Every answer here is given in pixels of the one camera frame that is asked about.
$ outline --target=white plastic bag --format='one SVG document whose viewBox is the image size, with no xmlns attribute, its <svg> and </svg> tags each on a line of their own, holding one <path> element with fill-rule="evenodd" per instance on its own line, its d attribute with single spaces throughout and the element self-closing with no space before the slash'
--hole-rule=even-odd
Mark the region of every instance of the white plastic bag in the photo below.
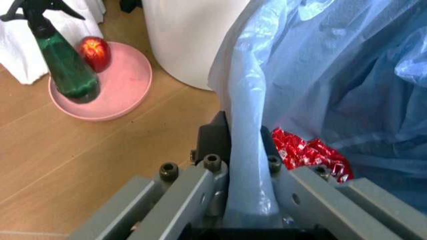
<svg viewBox="0 0 427 240">
<path fill-rule="evenodd" d="M 427 212 L 425 25 L 423 0 L 252 0 L 209 75 L 232 143 L 224 224 L 279 224 L 261 125 L 320 137 Z"/>
</svg>

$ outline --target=white bucket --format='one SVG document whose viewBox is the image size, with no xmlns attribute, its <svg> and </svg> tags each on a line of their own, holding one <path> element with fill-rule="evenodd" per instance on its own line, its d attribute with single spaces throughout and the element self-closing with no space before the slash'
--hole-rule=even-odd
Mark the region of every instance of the white bucket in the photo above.
<svg viewBox="0 0 427 240">
<path fill-rule="evenodd" d="M 190 86 L 210 90 L 209 69 L 249 0 L 142 0 L 158 63 Z"/>
</svg>

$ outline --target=spray bottle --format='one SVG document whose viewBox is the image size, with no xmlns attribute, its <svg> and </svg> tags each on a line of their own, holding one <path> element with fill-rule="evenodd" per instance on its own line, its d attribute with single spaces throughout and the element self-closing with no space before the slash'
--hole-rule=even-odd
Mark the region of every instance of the spray bottle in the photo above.
<svg viewBox="0 0 427 240">
<path fill-rule="evenodd" d="M 18 8 L 23 14 L 16 13 Z M 15 0 L 0 20 L 27 20 L 58 91 L 74 102 L 90 102 L 100 91 L 97 74 L 43 16 L 47 9 L 85 19 L 62 0 Z"/>
</svg>

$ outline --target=red apple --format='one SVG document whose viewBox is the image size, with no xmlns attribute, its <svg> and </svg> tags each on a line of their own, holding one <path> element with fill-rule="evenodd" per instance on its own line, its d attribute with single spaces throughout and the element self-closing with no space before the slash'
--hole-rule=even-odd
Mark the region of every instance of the red apple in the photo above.
<svg viewBox="0 0 427 240">
<path fill-rule="evenodd" d="M 87 36 L 83 38 L 78 47 L 78 51 L 92 69 L 100 73 L 104 71 L 111 62 L 111 50 L 108 43 L 97 36 Z"/>
</svg>

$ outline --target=red candy wrapper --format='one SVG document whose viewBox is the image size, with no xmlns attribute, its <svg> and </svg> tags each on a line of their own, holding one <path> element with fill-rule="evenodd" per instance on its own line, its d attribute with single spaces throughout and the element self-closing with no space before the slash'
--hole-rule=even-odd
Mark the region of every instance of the red candy wrapper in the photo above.
<svg viewBox="0 0 427 240">
<path fill-rule="evenodd" d="M 338 183 L 353 178 L 350 163 L 337 150 L 316 138 L 309 142 L 299 136 L 276 128 L 272 133 L 274 144 L 288 170 L 301 166 L 325 165 Z"/>
</svg>

